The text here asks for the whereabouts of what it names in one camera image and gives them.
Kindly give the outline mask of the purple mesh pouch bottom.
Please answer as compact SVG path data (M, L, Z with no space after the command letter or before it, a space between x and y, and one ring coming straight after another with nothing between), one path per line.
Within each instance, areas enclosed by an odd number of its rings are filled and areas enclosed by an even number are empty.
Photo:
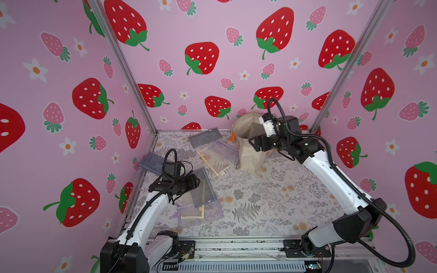
M208 224L224 217L221 201L217 199L197 208L194 204L177 207L178 229L186 229L198 225Z

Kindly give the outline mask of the yellow-trim mesh pouch bottom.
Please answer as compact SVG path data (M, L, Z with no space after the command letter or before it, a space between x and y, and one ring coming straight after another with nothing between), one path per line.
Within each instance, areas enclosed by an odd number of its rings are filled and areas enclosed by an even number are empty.
M178 214L182 220L204 219L205 206L195 207L194 204L184 205L178 208Z

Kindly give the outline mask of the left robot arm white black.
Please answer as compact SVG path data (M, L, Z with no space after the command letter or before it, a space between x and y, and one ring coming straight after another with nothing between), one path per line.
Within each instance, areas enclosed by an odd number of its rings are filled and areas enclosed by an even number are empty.
M149 186L149 193L140 212L126 231L110 239L100 251L101 273L148 273L168 255L178 252L179 239L175 232L160 232L148 243L159 216L175 200L197 188L200 179L193 170L185 170L186 162L178 160L175 149L167 151L162 173Z

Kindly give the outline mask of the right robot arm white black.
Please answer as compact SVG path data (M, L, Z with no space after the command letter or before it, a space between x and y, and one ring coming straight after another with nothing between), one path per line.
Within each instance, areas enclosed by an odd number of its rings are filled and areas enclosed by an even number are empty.
M328 142L316 134L303 134L297 117L286 116L284 112L281 113L280 118L275 117L270 106L274 104L281 109L276 99L261 99L260 103L267 110L259 119L265 134L250 138L249 143L252 147L257 152L277 150L285 158L296 160L304 165L334 195L344 212L340 218L317 226L302 235L296 251L306 256L313 256L327 245L335 248L343 243L359 243L388 265L398 268L412 266L416 259L413 241L404 228L387 214L383 199L373 199L350 181L349 177L333 162ZM375 228L382 218L386 218L405 240L408 254L404 261L390 260L362 240L362 237Z

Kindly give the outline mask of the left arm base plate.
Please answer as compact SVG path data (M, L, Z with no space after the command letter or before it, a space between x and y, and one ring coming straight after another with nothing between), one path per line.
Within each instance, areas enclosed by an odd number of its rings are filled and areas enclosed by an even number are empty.
M195 255L196 241L183 240L178 243L172 243L172 245L159 256L164 259L192 259Z

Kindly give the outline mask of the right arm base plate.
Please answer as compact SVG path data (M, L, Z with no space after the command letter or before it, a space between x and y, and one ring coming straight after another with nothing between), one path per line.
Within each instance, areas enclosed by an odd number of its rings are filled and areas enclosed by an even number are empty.
M328 246L317 248L305 240L284 240L281 251L288 258L331 258Z

